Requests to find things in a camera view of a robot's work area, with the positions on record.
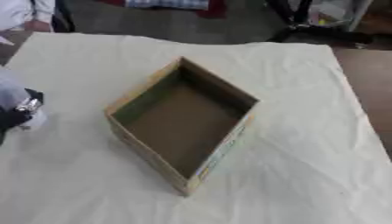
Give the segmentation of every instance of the open cardboard box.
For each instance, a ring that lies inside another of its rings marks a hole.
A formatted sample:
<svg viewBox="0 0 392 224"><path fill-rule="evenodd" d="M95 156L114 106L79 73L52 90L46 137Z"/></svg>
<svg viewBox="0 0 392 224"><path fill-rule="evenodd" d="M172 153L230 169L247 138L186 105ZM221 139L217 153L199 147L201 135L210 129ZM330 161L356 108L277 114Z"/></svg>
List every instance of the open cardboard box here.
<svg viewBox="0 0 392 224"><path fill-rule="evenodd" d="M189 195L242 134L257 102L181 58L105 114L119 138Z"/></svg>

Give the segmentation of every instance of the white sheet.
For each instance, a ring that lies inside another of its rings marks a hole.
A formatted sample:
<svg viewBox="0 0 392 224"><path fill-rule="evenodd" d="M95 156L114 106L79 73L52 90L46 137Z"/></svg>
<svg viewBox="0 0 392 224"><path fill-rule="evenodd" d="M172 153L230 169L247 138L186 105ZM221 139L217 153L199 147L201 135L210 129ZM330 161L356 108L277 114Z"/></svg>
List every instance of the white sheet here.
<svg viewBox="0 0 392 224"><path fill-rule="evenodd" d="M186 199L102 113L179 56L262 100ZM0 149L1 223L392 223L391 163L327 46L34 34L8 66L46 93L49 121Z"/></svg>

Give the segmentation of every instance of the white sleeve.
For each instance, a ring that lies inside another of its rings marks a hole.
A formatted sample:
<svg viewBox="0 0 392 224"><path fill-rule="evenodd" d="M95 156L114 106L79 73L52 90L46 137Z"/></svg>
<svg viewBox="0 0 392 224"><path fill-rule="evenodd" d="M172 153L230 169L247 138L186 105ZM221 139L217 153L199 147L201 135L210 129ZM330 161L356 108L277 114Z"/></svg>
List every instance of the white sleeve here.
<svg viewBox="0 0 392 224"><path fill-rule="evenodd" d="M56 0L35 0L35 18L39 21L51 23Z"/></svg>

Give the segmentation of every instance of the table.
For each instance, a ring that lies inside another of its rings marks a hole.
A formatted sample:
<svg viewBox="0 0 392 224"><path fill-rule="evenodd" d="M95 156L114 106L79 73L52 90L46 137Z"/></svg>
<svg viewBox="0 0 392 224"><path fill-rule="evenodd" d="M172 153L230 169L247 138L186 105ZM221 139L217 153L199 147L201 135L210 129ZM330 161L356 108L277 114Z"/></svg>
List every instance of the table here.
<svg viewBox="0 0 392 224"><path fill-rule="evenodd" d="M31 33L8 31L2 35L15 43L14 46L0 45L0 64L4 65ZM333 50L387 153L392 157L392 52Z"/></svg>

